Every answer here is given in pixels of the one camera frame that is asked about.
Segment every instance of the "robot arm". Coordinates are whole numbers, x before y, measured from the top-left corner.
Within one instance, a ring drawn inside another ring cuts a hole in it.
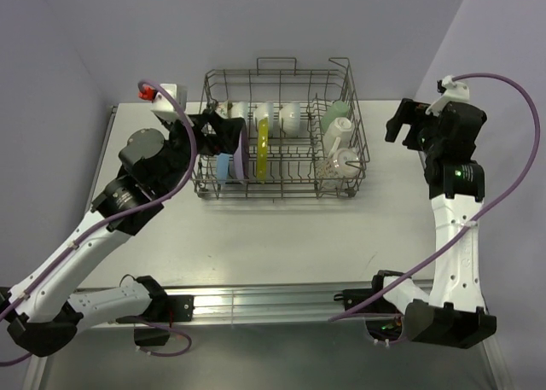
[[[387,123],[386,140],[394,142],[402,124],[409,124],[403,144],[423,152],[425,179],[434,211],[436,248],[470,227],[445,255],[439,257],[430,294],[405,280],[384,299],[405,315],[404,332],[411,341],[468,348],[493,335],[497,320],[485,314],[479,286],[478,224],[472,218],[485,196],[483,168],[471,160],[474,140],[485,113],[468,102],[468,88],[450,76],[439,82],[443,93],[432,105],[402,100]],[[398,278],[383,272],[383,288]]]
[[[162,87],[185,107],[184,90],[175,84]],[[19,346],[39,357],[63,348],[76,334],[97,325],[126,316],[155,318],[163,312],[167,295],[150,276],[125,282],[119,288],[90,294],[74,294],[81,282],[115,249],[135,236],[157,215],[161,204],[118,219],[99,229],[81,246],[74,242],[79,234],[114,214],[140,207],[174,189],[189,167],[188,133],[173,106],[157,92],[146,88],[141,98],[152,102],[152,111],[169,131],[142,129],[128,139],[119,152],[122,166],[118,176],[92,201],[91,209],[65,242],[22,282],[12,288],[0,288],[0,313],[18,298],[24,300],[10,311],[8,332]],[[239,138],[245,135],[244,119],[222,119],[214,107],[203,114],[189,116],[198,153],[233,154]],[[212,130],[206,131],[206,125]],[[65,251],[73,250],[29,294],[31,283]]]

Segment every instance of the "yellow plate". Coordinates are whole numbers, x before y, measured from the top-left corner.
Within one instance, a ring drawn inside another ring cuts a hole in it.
[[[256,156],[256,178],[265,182],[267,175],[267,131],[268,120],[261,119],[258,122],[258,155]]]

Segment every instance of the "wire dish rack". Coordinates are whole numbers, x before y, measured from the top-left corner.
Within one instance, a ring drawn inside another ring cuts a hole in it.
[[[193,181],[195,193],[206,199],[286,199],[353,197],[365,179],[369,163],[368,144],[351,63],[345,57],[331,57],[326,68],[298,68],[295,57],[259,57],[254,69],[215,69],[205,76],[201,106],[211,102],[249,102],[247,133],[250,160],[248,178],[235,176],[233,158],[226,181],[216,177],[217,157],[200,156]],[[358,160],[349,164],[358,168],[353,178],[318,178],[317,164],[325,160],[320,120],[327,108],[341,100],[349,105],[347,118],[352,122],[350,148]],[[253,111],[263,102],[273,102],[274,129],[267,146],[267,174],[256,178],[258,131]],[[279,127],[279,110],[289,102],[299,102],[299,134],[287,137]]]

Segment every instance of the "mug handle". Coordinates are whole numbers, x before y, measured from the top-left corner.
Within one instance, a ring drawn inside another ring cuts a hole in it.
[[[334,155],[334,153],[338,150],[338,147],[340,146],[340,143],[341,143],[341,138],[336,137],[335,141],[334,141],[334,145],[332,146],[332,148],[330,149],[330,152],[328,153],[328,158],[330,158],[332,155]]]

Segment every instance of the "green cup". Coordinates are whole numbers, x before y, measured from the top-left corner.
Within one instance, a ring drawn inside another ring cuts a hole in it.
[[[334,102],[321,118],[322,134],[326,132],[330,124],[338,117],[347,117],[349,115],[349,105],[346,102]]]

